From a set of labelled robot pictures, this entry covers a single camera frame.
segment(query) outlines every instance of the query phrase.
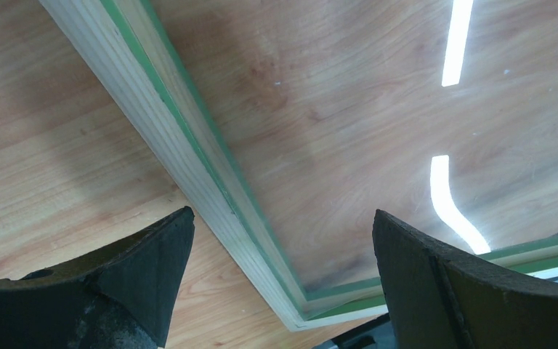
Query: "dark object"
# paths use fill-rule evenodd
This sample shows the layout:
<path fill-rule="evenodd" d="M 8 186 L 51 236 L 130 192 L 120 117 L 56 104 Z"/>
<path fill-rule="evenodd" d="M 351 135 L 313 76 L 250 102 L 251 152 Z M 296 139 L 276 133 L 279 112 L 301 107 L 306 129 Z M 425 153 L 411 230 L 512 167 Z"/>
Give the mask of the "dark object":
<path fill-rule="evenodd" d="M 192 242 L 185 207 L 74 260 L 0 280 L 0 348 L 165 346 Z"/>
<path fill-rule="evenodd" d="M 558 284 L 486 262 L 383 211 L 373 243 L 400 348 L 558 348 Z"/>
<path fill-rule="evenodd" d="M 397 342 L 388 314 L 350 329 L 313 349 L 395 349 Z"/>

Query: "wood grain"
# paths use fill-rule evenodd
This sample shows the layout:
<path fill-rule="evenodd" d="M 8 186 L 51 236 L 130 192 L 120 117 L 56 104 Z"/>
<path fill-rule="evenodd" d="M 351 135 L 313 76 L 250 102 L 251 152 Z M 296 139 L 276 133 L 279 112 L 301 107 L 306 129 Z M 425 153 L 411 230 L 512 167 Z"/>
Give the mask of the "wood grain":
<path fill-rule="evenodd" d="M 0 0 L 0 278 L 189 204 L 41 5 Z M 168 348 L 307 348 L 359 324 L 290 334 L 205 222 L 195 225 Z"/>
<path fill-rule="evenodd" d="M 476 1 L 448 88 L 452 1 L 152 3 L 307 290 L 376 277 L 377 208 L 468 249 L 437 155 L 493 249 L 558 232 L 558 1 Z"/>

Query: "frame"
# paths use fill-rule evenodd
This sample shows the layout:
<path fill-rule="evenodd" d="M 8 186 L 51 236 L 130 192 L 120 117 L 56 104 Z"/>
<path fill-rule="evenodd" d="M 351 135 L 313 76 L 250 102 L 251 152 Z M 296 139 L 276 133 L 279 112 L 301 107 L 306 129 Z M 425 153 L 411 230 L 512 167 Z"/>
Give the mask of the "frame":
<path fill-rule="evenodd" d="M 378 278 L 306 292 L 148 0 L 40 0 L 291 331 L 386 313 Z M 558 236 L 482 254 L 558 276 Z"/>

